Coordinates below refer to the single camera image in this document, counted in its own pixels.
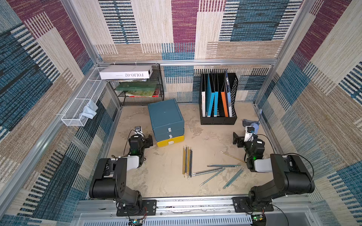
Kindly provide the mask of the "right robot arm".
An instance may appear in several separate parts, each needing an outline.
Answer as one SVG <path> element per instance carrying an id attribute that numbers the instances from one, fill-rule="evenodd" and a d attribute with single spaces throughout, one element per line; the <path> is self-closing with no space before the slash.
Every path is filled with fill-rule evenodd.
<path id="1" fill-rule="evenodd" d="M 276 198 L 314 192 L 314 172 L 308 171 L 306 159 L 296 153 L 272 153 L 264 158 L 265 142 L 254 132 L 255 128 L 248 126 L 243 137 L 233 133 L 233 144 L 244 148 L 244 162 L 251 172 L 272 173 L 272 180 L 252 187 L 247 196 L 232 198 L 235 211 L 247 214 L 273 211 L 272 201 Z"/>

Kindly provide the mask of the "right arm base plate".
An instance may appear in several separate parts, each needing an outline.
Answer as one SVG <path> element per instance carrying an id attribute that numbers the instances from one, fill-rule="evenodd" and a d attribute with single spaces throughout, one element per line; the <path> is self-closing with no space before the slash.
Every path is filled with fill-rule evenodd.
<path id="1" fill-rule="evenodd" d="M 232 198 L 233 207 L 236 213 L 252 214 L 254 212 L 272 212 L 274 207 L 271 200 L 252 201 L 249 197 L 238 196 Z"/>

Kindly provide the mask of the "teal drawer cabinet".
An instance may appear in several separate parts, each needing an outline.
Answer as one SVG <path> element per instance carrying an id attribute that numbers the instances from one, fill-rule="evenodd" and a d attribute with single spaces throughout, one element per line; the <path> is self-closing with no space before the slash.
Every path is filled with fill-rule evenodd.
<path id="1" fill-rule="evenodd" d="M 184 118 L 175 99 L 151 103 L 148 111 L 156 143 L 185 134 Z"/>

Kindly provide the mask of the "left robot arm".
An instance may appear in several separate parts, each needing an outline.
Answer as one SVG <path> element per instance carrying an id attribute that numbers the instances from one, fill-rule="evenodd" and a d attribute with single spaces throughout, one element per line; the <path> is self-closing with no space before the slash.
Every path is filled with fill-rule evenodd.
<path id="1" fill-rule="evenodd" d="M 126 185 L 127 172 L 143 165 L 145 149 L 153 146 L 153 139 L 151 135 L 145 136 L 140 126 L 131 131 L 134 135 L 128 137 L 130 148 L 126 156 L 99 160 L 90 184 L 89 197 L 115 201 L 118 217 L 154 216 L 156 201 L 144 201 L 140 191 Z"/>

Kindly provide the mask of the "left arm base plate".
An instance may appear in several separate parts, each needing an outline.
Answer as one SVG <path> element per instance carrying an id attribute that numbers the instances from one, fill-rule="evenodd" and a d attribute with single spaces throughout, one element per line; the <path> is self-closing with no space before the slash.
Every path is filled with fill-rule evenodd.
<path id="1" fill-rule="evenodd" d="M 154 216 L 157 209 L 157 200 L 142 200 L 141 203 L 135 205 L 117 202 L 117 217 L 130 217 L 130 216 Z"/>

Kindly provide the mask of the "yellow bottom drawer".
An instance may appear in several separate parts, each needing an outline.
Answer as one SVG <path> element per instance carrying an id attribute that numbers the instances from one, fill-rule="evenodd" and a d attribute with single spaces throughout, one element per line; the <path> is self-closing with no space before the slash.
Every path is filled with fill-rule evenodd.
<path id="1" fill-rule="evenodd" d="M 157 146 L 158 147 L 165 147 L 165 146 L 172 145 L 172 144 L 175 144 L 175 143 L 180 143 L 180 142 L 184 141 L 184 138 L 185 138 L 185 136 L 182 135 L 182 136 L 170 138 L 170 139 L 167 139 L 167 140 L 159 141 L 159 142 L 157 142 Z"/>

